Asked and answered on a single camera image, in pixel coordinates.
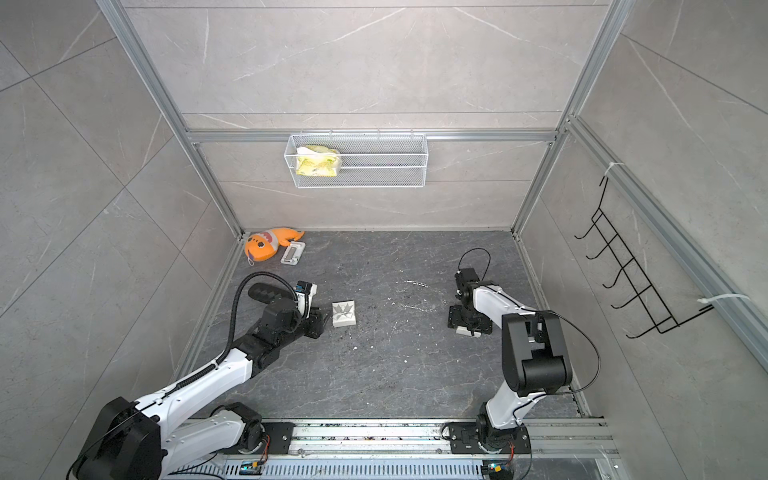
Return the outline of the white gift box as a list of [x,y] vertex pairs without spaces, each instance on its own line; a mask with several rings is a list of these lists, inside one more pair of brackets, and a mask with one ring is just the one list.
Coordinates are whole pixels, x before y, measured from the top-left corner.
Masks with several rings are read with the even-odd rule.
[[353,300],[332,304],[332,325],[334,328],[354,326],[357,323]]
[[458,326],[458,327],[455,329],[455,331],[456,331],[456,333],[457,333],[457,334],[459,334],[459,335],[468,336],[468,337],[473,337],[473,338],[477,338],[477,337],[480,337],[480,336],[482,335],[482,333],[481,333],[481,332],[479,332],[479,331],[475,331],[475,330],[470,330],[470,329],[468,329],[468,328],[466,328],[466,327],[464,327],[464,326]]

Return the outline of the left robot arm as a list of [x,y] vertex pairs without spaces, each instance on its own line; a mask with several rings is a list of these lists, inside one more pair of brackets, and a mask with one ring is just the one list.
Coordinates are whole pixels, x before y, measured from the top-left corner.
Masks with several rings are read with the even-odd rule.
[[329,317],[318,307],[301,312],[287,298],[273,301],[222,357],[137,400],[117,397],[107,403],[65,476],[161,479],[222,450],[264,452],[269,437],[262,417],[243,403],[221,405],[207,418],[193,416],[264,371],[290,343],[318,338]]

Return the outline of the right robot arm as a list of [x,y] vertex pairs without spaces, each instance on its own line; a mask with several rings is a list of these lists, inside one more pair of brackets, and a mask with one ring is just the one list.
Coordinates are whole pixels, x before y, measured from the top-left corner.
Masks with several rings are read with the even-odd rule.
[[497,451],[517,440],[539,401],[572,381],[561,319],[522,304],[472,268],[457,269],[455,282],[458,303],[449,308],[448,326],[470,337],[501,331],[503,381],[476,420],[481,448]]

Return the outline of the black oval ridged object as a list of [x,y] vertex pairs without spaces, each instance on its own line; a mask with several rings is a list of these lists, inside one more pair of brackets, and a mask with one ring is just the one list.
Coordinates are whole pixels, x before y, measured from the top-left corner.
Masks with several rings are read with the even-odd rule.
[[267,283],[254,283],[249,287],[247,294],[251,299],[265,305],[280,299],[296,302],[296,296],[292,291]]

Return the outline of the small white rectangular tray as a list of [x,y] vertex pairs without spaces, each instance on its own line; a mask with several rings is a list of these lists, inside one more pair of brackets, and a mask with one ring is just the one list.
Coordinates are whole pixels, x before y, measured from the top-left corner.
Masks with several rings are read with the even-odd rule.
[[305,248],[306,244],[304,242],[291,241],[285,248],[280,263],[290,266],[297,265],[304,253]]

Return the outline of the orange plush toy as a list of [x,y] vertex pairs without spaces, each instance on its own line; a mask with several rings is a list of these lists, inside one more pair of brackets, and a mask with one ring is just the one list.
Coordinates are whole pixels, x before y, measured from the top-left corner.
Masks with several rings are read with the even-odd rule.
[[303,231],[287,227],[272,228],[249,236],[244,245],[244,254],[250,263],[269,260],[280,247],[288,247],[292,241],[299,241]]

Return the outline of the yellow crumpled bag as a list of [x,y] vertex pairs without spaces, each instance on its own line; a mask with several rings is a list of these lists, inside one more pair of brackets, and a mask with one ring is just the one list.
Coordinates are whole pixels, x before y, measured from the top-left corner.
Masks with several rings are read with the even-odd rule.
[[335,149],[320,145],[297,148],[295,173],[299,176],[336,177],[341,165],[341,154]]

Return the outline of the white vent grille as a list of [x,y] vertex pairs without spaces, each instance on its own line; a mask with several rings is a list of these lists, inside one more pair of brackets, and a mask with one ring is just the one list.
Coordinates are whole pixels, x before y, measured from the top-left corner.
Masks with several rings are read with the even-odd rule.
[[482,479],[483,462],[472,459],[277,458],[257,466],[227,460],[183,467],[168,479]]

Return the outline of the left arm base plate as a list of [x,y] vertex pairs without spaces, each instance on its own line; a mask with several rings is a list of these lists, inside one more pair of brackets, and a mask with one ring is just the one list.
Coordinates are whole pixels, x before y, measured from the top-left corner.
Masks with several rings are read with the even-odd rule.
[[268,455],[287,454],[293,437],[292,422],[266,422],[247,427],[241,439],[232,447],[218,450],[223,454],[261,454],[268,447]]

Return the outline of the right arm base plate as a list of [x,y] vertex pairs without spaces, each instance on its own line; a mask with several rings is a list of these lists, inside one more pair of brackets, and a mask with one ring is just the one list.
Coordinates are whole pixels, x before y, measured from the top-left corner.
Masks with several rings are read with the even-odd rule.
[[529,454],[530,435],[525,426],[499,430],[478,422],[448,422],[441,435],[449,442],[453,454],[501,455]]

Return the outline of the metal front rail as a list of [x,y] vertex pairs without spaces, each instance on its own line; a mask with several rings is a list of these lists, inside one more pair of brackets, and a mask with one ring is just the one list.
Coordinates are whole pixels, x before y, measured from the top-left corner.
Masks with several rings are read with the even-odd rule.
[[479,445],[466,419],[267,419],[269,455],[298,458],[617,459],[618,447],[600,419],[532,419],[511,447]]

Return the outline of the black wall hook rack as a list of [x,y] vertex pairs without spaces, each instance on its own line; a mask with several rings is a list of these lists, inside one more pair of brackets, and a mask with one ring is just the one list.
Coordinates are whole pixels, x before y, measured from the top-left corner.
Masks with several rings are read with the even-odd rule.
[[602,283],[602,287],[605,290],[615,289],[617,286],[627,286],[629,288],[630,293],[628,297],[623,302],[612,303],[610,309],[620,311],[634,304],[640,306],[644,318],[647,320],[647,325],[637,333],[626,333],[625,337],[630,340],[637,340],[650,333],[663,335],[713,312],[714,307],[705,304],[699,307],[694,314],[685,318],[673,313],[668,302],[662,296],[661,291],[651,280],[645,267],[608,217],[604,209],[608,184],[609,179],[607,177],[600,179],[598,184],[600,195],[597,206],[589,217],[589,225],[583,233],[575,234],[574,239],[592,239],[599,242],[600,248],[597,251],[585,255],[588,261],[596,261],[607,257],[615,264],[613,279],[607,283]]

